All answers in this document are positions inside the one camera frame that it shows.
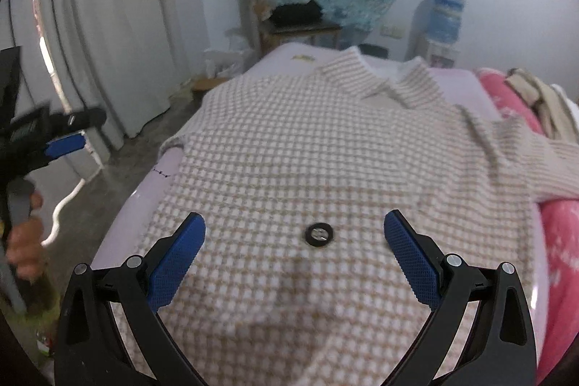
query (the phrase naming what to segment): silver screw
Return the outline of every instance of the silver screw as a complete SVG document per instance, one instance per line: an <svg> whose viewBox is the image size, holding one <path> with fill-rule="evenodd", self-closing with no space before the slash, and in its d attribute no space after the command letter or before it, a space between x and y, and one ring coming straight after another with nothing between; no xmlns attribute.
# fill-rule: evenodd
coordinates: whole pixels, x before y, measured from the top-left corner
<svg viewBox="0 0 579 386"><path fill-rule="evenodd" d="M505 262L503 264L503 270L510 275L513 275L513 273L515 273L515 266L513 264L509 264L509 262Z"/></svg>
<svg viewBox="0 0 579 386"><path fill-rule="evenodd" d="M459 267L462 265L462 259L458 255L450 254L447 257L448 265L452 265L453 267Z"/></svg>
<svg viewBox="0 0 579 386"><path fill-rule="evenodd" d="M127 267L129 268L137 268L141 265L141 258L138 255L134 255L127 260Z"/></svg>
<svg viewBox="0 0 579 386"><path fill-rule="evenodd" d="M328 240L329 234L325 229L314 228L312 229L312 238L320 242L325 242Z"/></svg>
<svg viewBox="0 0 579 386"><path fill-rule="evenodd" d="M84 272L86 272L86 268L86 264L78 264L74 268L74 273L76 273L76 275L82 275Z"/></svg>

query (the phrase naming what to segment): finger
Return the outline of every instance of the finger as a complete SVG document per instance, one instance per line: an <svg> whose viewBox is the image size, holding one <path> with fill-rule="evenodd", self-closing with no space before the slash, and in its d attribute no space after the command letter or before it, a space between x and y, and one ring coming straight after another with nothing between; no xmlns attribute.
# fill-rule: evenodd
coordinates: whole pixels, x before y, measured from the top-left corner
<svg viewBox="0 0 579 386"><path fill-rule="evenodd" d="M42 220L37 216L31 216L28 221L12 229L8 236L8 248L17 248L39 242L42 233Z"/></svg>
<svg viewBox="0 0 579 386"><path fill-rule="evenodd" d="M19 265L16 275L18 278L33 282L42 275L42 266L40 264Z"/></svg>
<svg viewBox="0 0 579 386"><path fill-rule="evenodd" d="M6 252L6 258L12 265L38 263L41 257L42 246L39 243L18 249L9 248Z"/></svg>
<svg viewBox="0 0 579 386"><path fill-rule="evenodd" d="M39 192L36 191L32 195L30 195L30 205L33 209L40 209L43 203L44 199L42 198L42 195L40 195Z"/></svg>

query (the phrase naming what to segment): gray curtain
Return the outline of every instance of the gray curtain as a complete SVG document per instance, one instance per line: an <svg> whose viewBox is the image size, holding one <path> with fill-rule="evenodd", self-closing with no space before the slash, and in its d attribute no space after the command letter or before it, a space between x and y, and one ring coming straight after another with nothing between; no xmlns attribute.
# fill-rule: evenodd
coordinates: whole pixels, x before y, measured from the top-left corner
<svg viewBox="0 0 579 386"><path fill-rule="evenodd" d="M42 58L36 25L33 0L0 1L0 49L22 46L24 77L18 97L17 115L46 102L50 103L54 110L63 109ZM73 192L82 180L86 181L95 175L98 169L88 151L81 150L31 174L45 199L40 216L46 237L53 227L53 212L59 203Z"/></svg>
<svg viewBox="0 0 579 386"><path fill-rule="evenodd" d="M40 0L45 36L74 106L108 112L106 159L169 108L169 96L202 71L208 46L201 0Z"/></svg>

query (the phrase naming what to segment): blue water jug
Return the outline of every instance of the blue water jug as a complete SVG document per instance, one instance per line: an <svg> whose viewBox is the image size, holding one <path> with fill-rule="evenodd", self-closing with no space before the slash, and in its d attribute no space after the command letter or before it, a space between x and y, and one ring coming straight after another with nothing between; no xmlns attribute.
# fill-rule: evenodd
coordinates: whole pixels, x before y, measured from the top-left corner
<svg viewBox="0 0 579 386"><path fill-rule="evenodd" d="M427 37L440 43L453 44L458 41L462 23L464 0L433 0Z"/></svg>

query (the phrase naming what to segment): checkered sweater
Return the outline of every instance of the checkered sweater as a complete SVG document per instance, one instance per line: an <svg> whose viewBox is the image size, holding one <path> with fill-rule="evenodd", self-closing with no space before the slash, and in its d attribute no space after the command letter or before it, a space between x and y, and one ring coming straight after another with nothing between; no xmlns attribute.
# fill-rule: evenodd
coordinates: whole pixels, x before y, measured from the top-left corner
<svg viewBox="0 0 579 386"><path fill-rule="evenodd" d="M530 295L530 202L579 196L577 146L448 105L422 64L378 79L356 49L309 76L220 86L175 144L185 157L136 251L189 212L205 218L204 246L160 316L212 386L381 384L429 314L384 239L386 213L399 208L471 265L512 262ZM303 238L317 221L335 232L323 248Z"/></svg>

